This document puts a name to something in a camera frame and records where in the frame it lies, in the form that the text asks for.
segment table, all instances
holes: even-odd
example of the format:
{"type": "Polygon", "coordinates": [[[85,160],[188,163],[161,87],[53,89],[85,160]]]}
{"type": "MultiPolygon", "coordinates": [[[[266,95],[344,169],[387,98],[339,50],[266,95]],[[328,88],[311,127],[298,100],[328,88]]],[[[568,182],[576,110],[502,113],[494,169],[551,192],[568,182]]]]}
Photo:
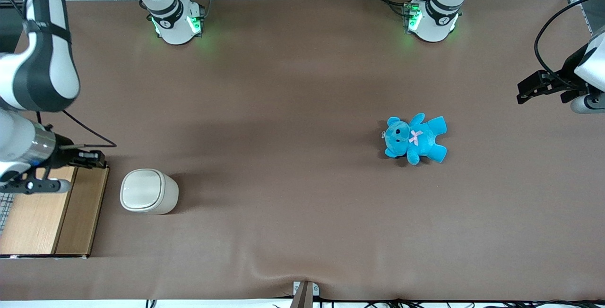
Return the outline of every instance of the table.
{"type": "MultiPolygon", "coordinates": [[[[44,170],[37,170],[37,177],[44,170]]],[[[5,213],[0,257],[86,257],[90,254],[109,169],[64,166],[49,178],[65,179],[63,193],[15,194],[5,213]]]]}
{"type": "MultiPolygon", "coordinates": [[[[467,0],[430,44],[378,0],[215,0],[203,38],[170,47],[134,1],[68,2],[70,112],[119,148],[91,258],[2,261],[0,297],[281,297],[301,279],[327,299],[602,297],[605,117],[515,98],[565,4],[467,0]],[[385,120],[420,111],[447,120],[445,162],[385,159],[385,120]],[[136,168],[177,181],[172,213],[121,208],[136,168]]],[[[588,37],[573,9],[544,59],[588,37]]]]}

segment teddy bear ear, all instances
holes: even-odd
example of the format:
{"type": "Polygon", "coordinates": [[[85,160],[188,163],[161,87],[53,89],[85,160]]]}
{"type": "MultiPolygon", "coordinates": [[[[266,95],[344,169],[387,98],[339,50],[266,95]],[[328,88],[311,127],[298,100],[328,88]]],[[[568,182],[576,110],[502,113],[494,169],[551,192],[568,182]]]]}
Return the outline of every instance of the teddy bear ear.
{"type": "Polygon", "coordinates": [[[384,150],[384,153],[385,153],[387,156],[391,157],[391,158],[397,158],[397,155],[396,155],[396,154],[395,154],[393,151],[391,151],[391,150],[389,150],[389,149],[385,149],[385,150],[384,150]]]}
{"type": "Polygon", "coordinates": [[[387,120],[387,125],[391,126],[394,123],[398,123],[400,121],[401,121],[401,119],[399,119],[397,117],[390,117],[389,120],[387,120]]]}

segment green led light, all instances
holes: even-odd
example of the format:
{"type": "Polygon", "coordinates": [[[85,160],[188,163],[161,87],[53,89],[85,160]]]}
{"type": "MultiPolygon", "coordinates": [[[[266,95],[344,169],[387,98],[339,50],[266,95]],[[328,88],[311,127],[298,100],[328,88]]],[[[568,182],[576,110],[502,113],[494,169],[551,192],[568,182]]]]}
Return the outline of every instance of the green led light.
{"type": "Polygon", "coordinates": [[[418,11],[411,19],[410,19],[410,27],[409,30],[417,30],[418,24],[420,24],[420,20],[422,20],[422,12],[418,11]]]}
{"type": "Polygon", "coordinates": [[[160,29],[157,28],[156,20],[153,17],[151,18],[151,22],[153,22],[153,26],[156,28],[156,33],[160,35],[160,29]]]}
{"type": "Polygon", "coordinates": [[[187,17],[187,22],[189,23],[191,30],[194,33],[198,33],[199,32],[199,20],[196,17],[187,17]]]}

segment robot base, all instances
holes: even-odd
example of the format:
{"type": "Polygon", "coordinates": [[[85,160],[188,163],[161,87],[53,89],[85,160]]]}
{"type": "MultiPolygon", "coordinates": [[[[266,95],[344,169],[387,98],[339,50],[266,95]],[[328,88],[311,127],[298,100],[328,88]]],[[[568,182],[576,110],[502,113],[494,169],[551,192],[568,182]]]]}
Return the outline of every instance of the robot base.
{"type": "Polygon", "coordinates": [[[420,39],[428,41],[429,43],[438,43],[445,39],[448,34],[454,30],[458,15],[454,19],[447,19],[445,26],[439,26],[435,20],[430,17],[426,10],[426,2],[423,0],[414,0],[410,4],[406,4],[407,7],[404,13],[411,15],[411,17],[404,19],[404,28],[406,32],[413,33],[420,39]]]}
{"type": "Polygon", "coordinates": [[[183,2],[183,15],[172,28],[163,28],[153,21],[158,37],[171,45],[182,45],[195,36],[201,36],[204,25],[205,9],[191,0],[181,0],[181,2],[183,2]]]}

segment trash can lid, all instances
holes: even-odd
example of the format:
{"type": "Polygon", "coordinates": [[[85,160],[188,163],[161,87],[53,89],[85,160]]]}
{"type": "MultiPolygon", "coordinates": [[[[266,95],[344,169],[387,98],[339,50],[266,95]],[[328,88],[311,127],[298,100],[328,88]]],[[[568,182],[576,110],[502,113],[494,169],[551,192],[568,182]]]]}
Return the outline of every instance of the trash can lid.
{"type": "Polygon", "coordinates": [[[156,204],[162,191],[162,179],[153,170],[136,170],[124,179],[121,197],[124,205],[144,209],[156,204]]]}

